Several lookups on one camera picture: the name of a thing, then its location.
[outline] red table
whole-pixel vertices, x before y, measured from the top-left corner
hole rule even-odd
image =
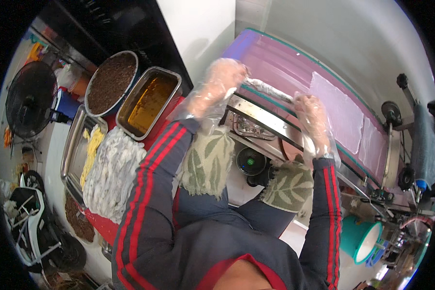
[[[172,108],[167,108],[165,111],[173,110],[178,104],[180,104],[185,98],[180,97],[178,102],[173,105]],[[108,123],[108,131],[113,129],[116,126],[116,114],[106,116],[103,119]],[[158,131],[155,136],[147,136],[142,143],[145,144],[145,150],[148,151],[153,143],[156,141],[157,137],[161,135],[166,126],[169,124],[169,121],[163,123],[162,127]],[[116,233],[118,231],[118,224],[113,223],[110,219],[105,217],[100,217],[96,213],[91,213],[89,209],[85,210],[85,216],[90,221],[90,223],[94,226],[95,229],[101,234],[101,236],[110,244],[113,245],[115,243]]]

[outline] yellow oil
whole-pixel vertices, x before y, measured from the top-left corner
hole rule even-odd
[[[177,85],[177,80],[157,73],[152,75],[139,94],[139,100],[128,118],[128,123],[145,134]]]

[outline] motorcycle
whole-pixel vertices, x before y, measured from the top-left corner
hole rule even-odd
[[[10,197],[14,208],[5,213],[15,248],[29,272],[82,270],[87,253],[72,235],[61,230],[48,206],[40,175],[21,175],[20,187]]]

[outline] pink conveyor belt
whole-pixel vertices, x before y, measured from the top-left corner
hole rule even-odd
[[[240,33],[222,57],[241,61],[250,68],[252,78],[289,96],[317,96],[327,109],[343,163],[361,176],[372,177],[376,184],[382,181],[388,135],[376,114],[329,68],[290,44],[253,29]],[[245,84],[238,92],[299,124],[292,104]]]

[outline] sleeve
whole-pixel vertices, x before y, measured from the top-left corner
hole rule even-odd
[[[314,159],[313,213],[300,254],[302,267],[318,274],[329,289],[340,278],[341,201],[334,159]]]
[[[173,178],[198,127],[195,119],[172,122],[140,163],[113,247],[115,287],[150,289],[149,277],[168,263],[162,256],[173,246]]]

